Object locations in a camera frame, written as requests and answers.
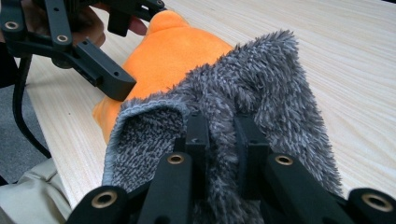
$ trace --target black metal bracket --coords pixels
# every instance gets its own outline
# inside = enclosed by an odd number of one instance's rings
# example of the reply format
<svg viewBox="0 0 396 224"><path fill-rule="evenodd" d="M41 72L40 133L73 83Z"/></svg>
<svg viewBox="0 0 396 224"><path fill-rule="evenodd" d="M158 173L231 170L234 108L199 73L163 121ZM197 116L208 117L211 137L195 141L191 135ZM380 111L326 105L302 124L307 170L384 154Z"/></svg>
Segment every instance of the black metal bracket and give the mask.
<svg viewBox="0 0 396 224"><path fill-rule="evenodd" d="M68 17L87 4L98 2L100 1L37 0L47 11L50 36L45 36L27 31L20 0L1 1L0 22L8 51L15 57L36 54L51 58L58 67L73 67L108 97L123 101L134 87L135 80L89 39L76 46L72 45L73 36ZM165 10L161 1L121 0L103 3L111 8L108 29L119 35L126 34L128 26L125 24L129 25L132 16L149 21L156 13Z"/></svg>
<svg viewBox="0 0 396 224"><path fill-rule="evenodd" d="M347 200L332 195L296 158L274 153L250 115L236 116L234 124L239 166L243 166L238 171L239 192L244 199L262 202L266 224L382 224L396 220L396 201L389 195L374 189L354 189ZM193 201L206 197L193 186L205 191L205 177L194 174L205 169L202 163L209 141L201 114L191 115L187 126L186 138L176 140L174 152L161 158L151 182L128 196L117 187L95 189L83 198L67 223L191 223ZM193 149L191 142L197 144Z"/></svg>

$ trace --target black cable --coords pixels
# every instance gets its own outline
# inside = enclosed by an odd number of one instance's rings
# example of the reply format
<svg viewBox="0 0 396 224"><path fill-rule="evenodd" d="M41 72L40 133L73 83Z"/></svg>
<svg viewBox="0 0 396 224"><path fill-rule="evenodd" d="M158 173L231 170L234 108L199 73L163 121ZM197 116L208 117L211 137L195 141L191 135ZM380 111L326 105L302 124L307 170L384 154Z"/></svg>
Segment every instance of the black cable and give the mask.
<svg viewBox="0 0 396 224"><path fill-rule="evenodd" d="M22 99L24 88L26 85L26 78L29 73L30 63L32 62L32 54L26 57L22 57L20 61L20 67L18 68L18 74L16 77L16 83L12 96L12 112L14 114L15 122L18 128L21 130L23 135L29 140L29 142L37 148L45 157L51 158L50 152L37 141L35 136L30 132L27 127L23 115L22 115Z"/></svg>

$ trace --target beige cloth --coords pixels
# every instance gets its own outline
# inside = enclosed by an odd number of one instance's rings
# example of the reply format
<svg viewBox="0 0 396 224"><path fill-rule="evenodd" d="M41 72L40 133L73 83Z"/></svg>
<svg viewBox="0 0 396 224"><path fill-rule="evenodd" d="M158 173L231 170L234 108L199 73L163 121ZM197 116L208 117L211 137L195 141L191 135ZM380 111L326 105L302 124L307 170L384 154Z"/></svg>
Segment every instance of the beige cloth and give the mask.
<svg viewBox="0 0 396 224"><path fill-rule="evenodd" d="M52 159L0 187L0 223L65 223L71 207Z"/></svg>

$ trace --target stuffed toy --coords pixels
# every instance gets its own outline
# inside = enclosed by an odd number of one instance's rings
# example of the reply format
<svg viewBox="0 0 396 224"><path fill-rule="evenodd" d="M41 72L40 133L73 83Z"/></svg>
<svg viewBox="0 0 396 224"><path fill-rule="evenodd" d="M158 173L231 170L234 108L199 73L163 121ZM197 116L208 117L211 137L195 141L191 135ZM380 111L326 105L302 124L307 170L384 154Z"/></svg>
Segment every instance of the stuffed toy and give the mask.
<svg viewBox="0 0 396 224"><path fill-rule="evenodd" d="M231 48L190 27L172 11L157 14L124 69L137 84L124 102L105 98L93 111L107 140L103 185L128 192L150 181L187 119L208 123L207 196L194 223L263 223L259 202L238 194L234 116L254 118L274 152L300 160L326 190L342 195L340 177L315 97L289 31Z"/></svg>
<svg viewBox="0 0 396 224"><path fill-rule="evenodd" d="M142 42L123 65L136 80L125 101L170 90L198 65L214 63L232 47L206 31L189 26L176 12L155 15ZM122 102L105 97L93 109L93 117L108 142Z"/></svg>

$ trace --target black plastic part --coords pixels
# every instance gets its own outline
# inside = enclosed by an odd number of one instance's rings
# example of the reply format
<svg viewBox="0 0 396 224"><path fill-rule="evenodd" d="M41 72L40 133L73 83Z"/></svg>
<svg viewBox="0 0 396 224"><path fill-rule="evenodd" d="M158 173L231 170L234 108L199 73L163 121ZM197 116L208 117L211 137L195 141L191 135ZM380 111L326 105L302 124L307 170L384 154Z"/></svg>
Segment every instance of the black plastic part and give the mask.
<svg viewBox="0 0 396 224"><path fill-rule="evenodd" d="M207 186L207 151L210 147L209 128L207 121L200 112L191 113L187 122L186 131L186 153L192 157L193 176L195 183L193 186L194 199L203 199Z"/></svg>
<svg viewBox="0 0 396 224"><path fill-rule="evenodd" d="M15 84L18 66L15 63L14 57L7 51L5 43L0 43L0 58L1 58L1 75L0 75L0 88L4 88Z"/></svg>
<svg viewBox="0 0 396 224"><path fill-rule="evenodd" d="M73 44L73 36L64 8L64 0L47 0L45 5L52 46L59 51L70 50Z"/></svg>
<svg viewBox="0 0 396 224"><path fill-rule="evenodd" d="M7 184L8 184L8 182L2 176L0 176L0 186L4 186Z"/></svg>
<svg viewBox="0 0 396 224"><path fill-rule="evenodd" d="M192 160L182 152L162 156L138 223L191 223Z"/></svg>
<svg viewBox="0 0 396 224"><path fill-rule="evenodd" d="M128 34L131 18L131 15L112 7L110 9L110 16L108 17L107 30L116 35L126 36Z"/></svg>
<svg viewBox="0 0 396 224"><path fill-rule="evenodd" d="M108 97L123 101L135 85L135 80L119 65L111 60L89 39L79 43L71 52L54 50L50 39L28 34L30 41L9 41L8 49L18 52L16 57L34 53L50 57L58 62L67 62L94 87L98 87Z"/></svg>
<svg viewBox="0 0 396 224"><path fill-rule="evenodd" d="M140 210L142 209L143 203L148 195L150 184L151 181L128 193L128 212L131 215L129 223L137 222Z"/></svg>
<svg viewBox="0 0 396 224"><path fill-rule="evenodd" d="M396 223L396 201L375 189L353 189L346 210L356 223Z"/></svg>
<svg viewBox="0 0 396 224"><path fill-rule="evenodd" d="M2 0L0 21L1 30L6 41L9 39L23 40L26 37L27 29L21 1Z"/></svg>
<svg viewBox="0 0 396 224"><path fill-rule="evenodd" d="M89 39L78 43L76 53L84 62L83 64L89 65L92 70L86 78L91 80L93 86L97 86L108 97L118 101L123 101L128 96L136 83L134 79ZM84 71L79 72L84 77L88 75Z"/></svg>
<svg viewBox="0 0 396 224"><path fill-rule="evenodd" d="M107 30L116 35L126 36L132 16L150 21L158 12L165 10L161 0L104 0L110 6Z"/></svg>
<svg viewBox="0 0 396 224"><path fill-rule="evenodd" d="M173 152L186 152L186 139L176 138L174 143Z"/></svg>
<svg viewBox="0 0 396 224"><path fill-rule="evenodd" d="M292 223L354 223L297 159L273 153L264 173Z"/></svg>
<svg viewBox="0 0 396 224"><path fill-rule="evenodd" d="M276 209L276 207L268 201L262 200L260 202L260 211L262 212L262 219L265 224L293 223L288 221L282 209Z"/></svg>
<svg viewBox="0 0 396 224"><path fill-rule="evenodd" d="M124 189L102 186L89 192L67 219L68 224L126 223L128 196Z"/></svg>
<svg viewBox="0 0 396 224"><path fill-rule="evenodd" d="M271 148L251 115L237 115L234 119L238 150L239 194L248 200L259 200L260 169L271 153Z"/></svg>

